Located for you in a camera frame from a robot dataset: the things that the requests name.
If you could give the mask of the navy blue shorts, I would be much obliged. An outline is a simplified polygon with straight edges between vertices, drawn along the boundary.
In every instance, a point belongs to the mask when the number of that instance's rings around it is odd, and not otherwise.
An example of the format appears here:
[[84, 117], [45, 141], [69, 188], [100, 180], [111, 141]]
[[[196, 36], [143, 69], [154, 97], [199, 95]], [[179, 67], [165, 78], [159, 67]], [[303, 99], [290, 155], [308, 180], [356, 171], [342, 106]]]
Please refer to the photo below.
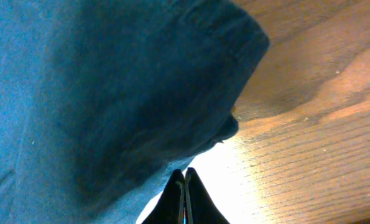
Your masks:
[[0, 223], [135, 223], [268, 47], [231, 1], [0, 0]]

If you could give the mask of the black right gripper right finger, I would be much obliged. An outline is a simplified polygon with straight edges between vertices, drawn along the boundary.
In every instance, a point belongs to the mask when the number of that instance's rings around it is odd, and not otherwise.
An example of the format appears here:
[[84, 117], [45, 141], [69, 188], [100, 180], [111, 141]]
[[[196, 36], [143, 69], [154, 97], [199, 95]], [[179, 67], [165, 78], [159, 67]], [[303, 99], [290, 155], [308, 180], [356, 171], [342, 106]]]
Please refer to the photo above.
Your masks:
[[185, 174], [185, 204], [186, 224], [229, 224], [192, 167]]

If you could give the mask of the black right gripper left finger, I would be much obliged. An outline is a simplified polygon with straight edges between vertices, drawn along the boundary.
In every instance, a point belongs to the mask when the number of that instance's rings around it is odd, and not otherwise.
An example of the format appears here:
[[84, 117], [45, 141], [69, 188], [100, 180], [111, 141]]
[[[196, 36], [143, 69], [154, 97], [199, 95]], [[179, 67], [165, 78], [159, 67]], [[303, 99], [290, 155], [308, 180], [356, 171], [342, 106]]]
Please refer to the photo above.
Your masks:
[[180, 169], [172, 172], [153, 211], [142, 224], [184, 224], [185, 179]]

